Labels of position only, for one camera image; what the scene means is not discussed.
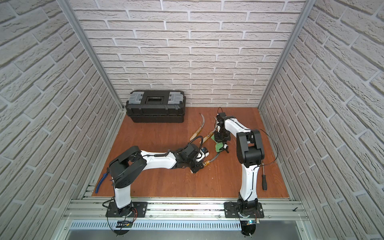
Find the wooden handle sickle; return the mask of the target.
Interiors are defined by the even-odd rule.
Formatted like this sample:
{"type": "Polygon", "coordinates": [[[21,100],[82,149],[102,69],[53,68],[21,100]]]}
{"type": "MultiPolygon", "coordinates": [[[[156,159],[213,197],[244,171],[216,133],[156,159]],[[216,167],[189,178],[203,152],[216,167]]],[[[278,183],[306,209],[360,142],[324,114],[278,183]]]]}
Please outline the wooden handle sickle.
{"type": "Polygon", "coordinates": [[[194,168],[191,169],[191,173],[192,174],[195,174],[197,173],[199,170],[203,169],[204,167],[208,166],[209,164],[211,164],[214,160],[216,160],[218,157],[219,157],[220,153],[217,153],[212,159],[210,160],[207,160],[207,161],[204,161],[200,164],[198,164],[197,166],[195,166],[194,168]]]}
{"type": "Polygon", "coordinates": [[[201,132],[201,130],[203,129],[204,125],[205,125],[205,117],[203,114],[199,113],[201,118],[202,118],[202,122],[201,122],[201,125],[198,127],[198,129],[194,132],[194,134],[190,137],[190,142],[196,138],[199,133],[201,132]]]}
{"type": "Polygon", "coordinates": [[[210,131],[204,138],[203,138],[203,144],[208,140],[210,139],[213,135],[214,135],[214,132],[216,131],[216,129],[213,129],[212,131],[210,131]]]}

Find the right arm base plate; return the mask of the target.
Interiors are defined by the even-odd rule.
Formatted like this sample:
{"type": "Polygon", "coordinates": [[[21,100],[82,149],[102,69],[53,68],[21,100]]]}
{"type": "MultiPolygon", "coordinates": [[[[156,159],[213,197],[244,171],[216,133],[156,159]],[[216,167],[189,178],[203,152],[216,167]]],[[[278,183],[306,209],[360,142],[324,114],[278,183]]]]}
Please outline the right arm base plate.
{"type": "Polygon", "coordinates": [[[224,202],[224,213],[225,218],[234,219],[234,218],[257,218],[263,219],[265,217],[262,204],[255,201],[250,203],[234,203],[234,202],[224,202]]]}

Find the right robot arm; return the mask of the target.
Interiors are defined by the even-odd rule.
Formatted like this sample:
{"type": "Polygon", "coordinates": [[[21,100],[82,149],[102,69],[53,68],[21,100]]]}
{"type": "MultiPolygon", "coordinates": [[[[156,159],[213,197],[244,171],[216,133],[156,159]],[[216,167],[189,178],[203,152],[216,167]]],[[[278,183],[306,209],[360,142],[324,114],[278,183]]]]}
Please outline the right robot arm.
{"type": "Polygon", "coordinates": [[[252,130],[241,124],[237,118],[224,112],[216,117],[217,130],[214,132],[217,152],[228,152],[227,142],[231,136],[236,138],[236,154],[242,165],[242,186],[238,199],[242,211],[256,208],[258,205],[258,172],[265,158],[265,151],[259,130],[252,130]]]}

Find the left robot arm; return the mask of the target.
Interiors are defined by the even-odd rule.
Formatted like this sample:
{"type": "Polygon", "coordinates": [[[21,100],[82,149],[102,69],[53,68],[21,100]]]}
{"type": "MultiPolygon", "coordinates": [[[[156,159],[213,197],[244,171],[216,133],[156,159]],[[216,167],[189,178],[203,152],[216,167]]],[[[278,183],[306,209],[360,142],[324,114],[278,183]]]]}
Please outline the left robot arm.
{"type": "Polygon", "coordinates": [[[137,146],[129,148],[109,164],[116,207],[121,210],[131,206],[131,184],[141,172],[150,169],[189,168],[192,173],[197,173],[204,168],[205,158],[208,155],[207,148],[192,143],[166,153],[146,152],[137,146]]]}

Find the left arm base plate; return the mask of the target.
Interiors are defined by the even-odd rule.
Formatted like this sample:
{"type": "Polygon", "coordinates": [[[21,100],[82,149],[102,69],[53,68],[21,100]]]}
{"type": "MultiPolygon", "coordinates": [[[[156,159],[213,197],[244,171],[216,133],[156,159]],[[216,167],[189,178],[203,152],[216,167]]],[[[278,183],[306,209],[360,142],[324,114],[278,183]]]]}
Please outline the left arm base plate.
{"type": "Polygon", "coordinates": [[[119,209],[114,201],[109,202],[107,207],[107,218],[144,218],[147,212],[148,202],[131,202],[129,205],[119,209]]]}

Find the green rag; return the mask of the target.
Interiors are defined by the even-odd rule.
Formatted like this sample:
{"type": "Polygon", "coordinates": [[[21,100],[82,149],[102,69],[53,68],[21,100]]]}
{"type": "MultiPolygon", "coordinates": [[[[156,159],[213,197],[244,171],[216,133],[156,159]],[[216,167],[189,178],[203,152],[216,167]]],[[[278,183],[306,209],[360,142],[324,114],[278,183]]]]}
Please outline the green rag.
{"type": "Polygon", "coordinates": [[[217,153],[221,153],[221,152],[224,152],[224,151],[228,153],[228,145],[225,142],[218,142],[215,139],[215,135],[212,135],[211,139],[216,143],[215,144],[215,150],[216,150],[217,153]]]}

